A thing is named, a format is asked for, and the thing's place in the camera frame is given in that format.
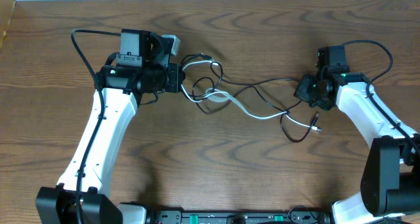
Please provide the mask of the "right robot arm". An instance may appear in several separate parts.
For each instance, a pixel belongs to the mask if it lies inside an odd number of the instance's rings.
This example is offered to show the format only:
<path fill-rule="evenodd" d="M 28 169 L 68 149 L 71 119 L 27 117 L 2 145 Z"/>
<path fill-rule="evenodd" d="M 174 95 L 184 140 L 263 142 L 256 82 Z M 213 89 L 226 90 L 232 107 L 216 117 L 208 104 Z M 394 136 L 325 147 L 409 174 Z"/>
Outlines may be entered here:
<path fill-rule="evenodd" d="M 369 147 L 360 190 L 332 203 L 319 223 L 397 223 L 419 213 L 419 133 L 378 97 L 373 82 L 351 72 L 345 44 L 318 49 L 316 74 L 300 80 L 294 96 L 349 117 Z"/>

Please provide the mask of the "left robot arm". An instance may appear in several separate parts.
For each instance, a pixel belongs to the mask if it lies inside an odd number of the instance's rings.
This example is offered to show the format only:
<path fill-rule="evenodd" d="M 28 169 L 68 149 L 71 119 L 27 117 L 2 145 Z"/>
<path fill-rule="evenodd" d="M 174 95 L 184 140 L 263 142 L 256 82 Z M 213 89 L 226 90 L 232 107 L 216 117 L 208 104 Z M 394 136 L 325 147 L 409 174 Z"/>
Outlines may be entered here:
<path fill-rule="evenodd" d="M 135 202 L 110 199 L 112 172 L 124 134 L 143 94 L 178 93 L 184 80 L 175 35 L 123 29 L 120 48 L 99 72 L 89 68 L 93 106 L 76 152 L 54 188 L 41 187 L 35 205 L 42 223 L 152 223 Z"/>

